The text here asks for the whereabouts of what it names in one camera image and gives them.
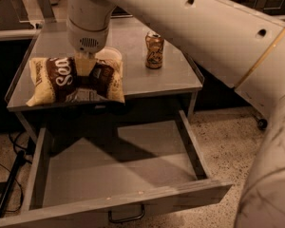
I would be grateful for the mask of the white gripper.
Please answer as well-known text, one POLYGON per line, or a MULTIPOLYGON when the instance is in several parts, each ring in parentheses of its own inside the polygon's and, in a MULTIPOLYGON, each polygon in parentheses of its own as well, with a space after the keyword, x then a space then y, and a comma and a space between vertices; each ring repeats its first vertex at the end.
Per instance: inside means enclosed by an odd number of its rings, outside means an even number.
POLYGON ((79 28, 70 19, 67 19, 66 31, 68 41, 76 50, 74 60, 77 74, 88 76, 96 64, 93 53, 101 51, 106 45, 108 28, 87 30, 79 28))

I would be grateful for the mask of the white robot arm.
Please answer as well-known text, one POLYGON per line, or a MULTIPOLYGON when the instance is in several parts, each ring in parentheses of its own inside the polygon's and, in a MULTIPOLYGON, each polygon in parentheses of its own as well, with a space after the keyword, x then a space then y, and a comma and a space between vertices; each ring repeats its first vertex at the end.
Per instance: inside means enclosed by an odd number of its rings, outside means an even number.
POLYGON ((285 22, 230 0, 68 0, 69 41, 105 46, 120 7, 190 55, 268 120, 243 188, 236 228, 285 228, 285 22))

